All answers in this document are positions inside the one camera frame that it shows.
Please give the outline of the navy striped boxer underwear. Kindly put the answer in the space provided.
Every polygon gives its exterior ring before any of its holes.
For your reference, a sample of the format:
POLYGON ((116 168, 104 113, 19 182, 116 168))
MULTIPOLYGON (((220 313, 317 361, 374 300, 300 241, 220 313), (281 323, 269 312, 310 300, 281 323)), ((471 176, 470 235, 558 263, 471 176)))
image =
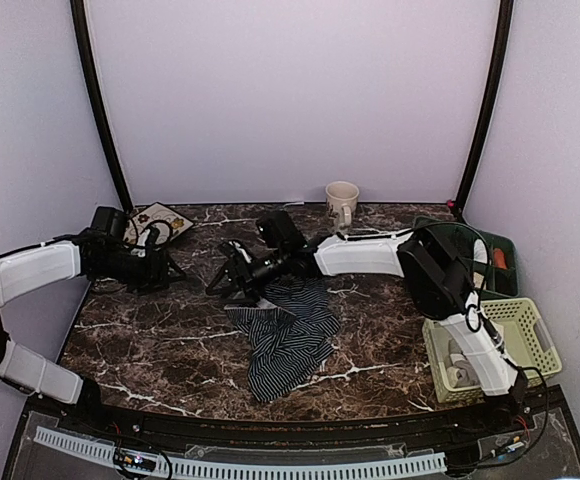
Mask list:
POLYGON ((228 305, 224 311, 248 338, 249 388, 263 403, 307 382, 334 352, 332 340, 341 328, 318 278, 281 278, 254 305, 228 305))

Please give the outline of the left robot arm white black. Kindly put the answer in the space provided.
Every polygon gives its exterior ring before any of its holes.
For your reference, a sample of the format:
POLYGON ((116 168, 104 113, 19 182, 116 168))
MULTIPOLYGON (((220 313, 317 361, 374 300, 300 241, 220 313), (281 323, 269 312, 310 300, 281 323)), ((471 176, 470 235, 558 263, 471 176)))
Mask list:
MULTIPOLYGON (((55 360, 86 297, 83 277, 58 282, 24 295, 2 310, 4 327, 16 341, 55 360)), ((0 405, 20 405, 24 397, 0 382, 0 405)))

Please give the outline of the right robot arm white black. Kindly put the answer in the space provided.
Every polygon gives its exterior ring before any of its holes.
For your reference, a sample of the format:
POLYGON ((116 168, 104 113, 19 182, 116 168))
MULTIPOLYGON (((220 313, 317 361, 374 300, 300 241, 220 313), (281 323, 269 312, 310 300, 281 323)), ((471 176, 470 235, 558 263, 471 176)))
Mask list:
POLYGON ((222 243, 227 260, 206 289, 228 301, 254 302, 284 274, 387 274, 404 279, 417 310, 444 328, 475 370, 486 406, 480 424, 504 432, 519 416, 527 376, 508 354, 502 333, 486 317, 469 268, 430 227, 375 235, 341 233, 306 241, 265 235, 272 252, 255 257, 241 242, 222 243))

